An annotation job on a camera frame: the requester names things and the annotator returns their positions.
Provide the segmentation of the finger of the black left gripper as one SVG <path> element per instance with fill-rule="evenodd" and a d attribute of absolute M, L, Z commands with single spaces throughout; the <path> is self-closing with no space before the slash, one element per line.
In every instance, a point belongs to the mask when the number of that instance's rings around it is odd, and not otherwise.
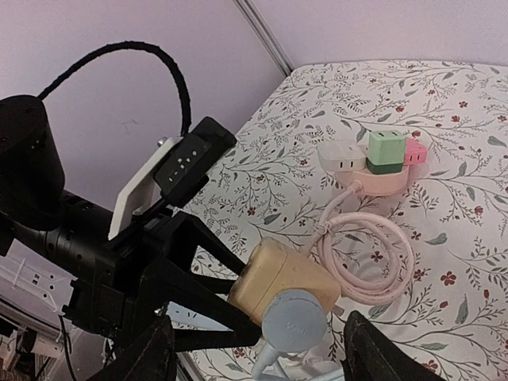
<path fill-rule="evenodd" d="M 170 236 L 170 260 L 182 270 L 191 269 L 197 247 L 203 248 L 236 275 L 244 270 L 245 263 L 199 217 L 178 212 L 170 222 L 175 227 Z"/>
<path fill-rule="evenodd" d="M 260 327 L 248 315 L 205 288 L 195 276 L 169 260 L 158 258 L 146 267 L 140 278 L 140 331 L 152 324 L 156 319 L 155 310 L 165 302 L 173 302 L 228 328 L 226 331 L 177 329 L 174 331 L 176 352 L 247 347 L 260 339 Z"/>

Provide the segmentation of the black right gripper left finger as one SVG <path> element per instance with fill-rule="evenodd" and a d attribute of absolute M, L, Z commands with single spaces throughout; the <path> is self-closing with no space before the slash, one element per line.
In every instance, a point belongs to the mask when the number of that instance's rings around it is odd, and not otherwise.
<path fill-rule="evenodd" d="M 157 318 L 113 363 L 90 381 L 176 380 L 175 334 L 168 316 Z"/>

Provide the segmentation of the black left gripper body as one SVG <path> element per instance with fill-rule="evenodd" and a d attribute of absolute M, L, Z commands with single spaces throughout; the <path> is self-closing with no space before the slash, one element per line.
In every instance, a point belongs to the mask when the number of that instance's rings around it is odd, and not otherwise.
<path fill-rule="evenodd" d="M 203 314 L 206 288 L 192 273 L 206 225 L 178 212 L 137 222 L 109 241 L 110 214 L 67 219 L 61 229 L 63 267 L 76 276 L 64 316 L 79 328 L 131 341 L 156 310 L 175 303 Z"/>

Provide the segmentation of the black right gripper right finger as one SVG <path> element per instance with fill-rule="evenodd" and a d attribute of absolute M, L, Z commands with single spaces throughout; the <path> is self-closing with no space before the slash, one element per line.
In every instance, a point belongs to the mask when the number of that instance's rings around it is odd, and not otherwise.
<path fill-rule="evenodd" d="M 344 379 L 349 381 L 418 381 L 442 378 L 410 358 L 364 315 L 352 311 L 344 326 Z"/>

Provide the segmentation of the grey-blue round plug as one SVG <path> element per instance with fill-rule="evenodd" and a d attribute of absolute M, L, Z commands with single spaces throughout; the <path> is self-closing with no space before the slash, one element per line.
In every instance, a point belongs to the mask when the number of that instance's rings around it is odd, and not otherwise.
<path fill-rule="evenodd" d="M 310 292 L 290 289 L 278 293 L 264 311 L 262 336 L 265 344 L 252 368 L 254 380 L 286 380 L 287 375 L 268 375 L 264 370 L 279 366 L 284 353 L 305 352 L 325 335 L 326 314 Z"/>

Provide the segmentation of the beige cube socket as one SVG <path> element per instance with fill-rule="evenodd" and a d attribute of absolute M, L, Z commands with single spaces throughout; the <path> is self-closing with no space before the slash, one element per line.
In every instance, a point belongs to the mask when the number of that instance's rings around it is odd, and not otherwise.
<path fill-rule="evenodd" d="M 284 243 L 265 237 L 252 251 L 233 284 L 228 303 L 261 325 L 264 311 L 282 291 L 310 292 L 328 313 L 341 296 L 338 281 L 321 265 Z"/>

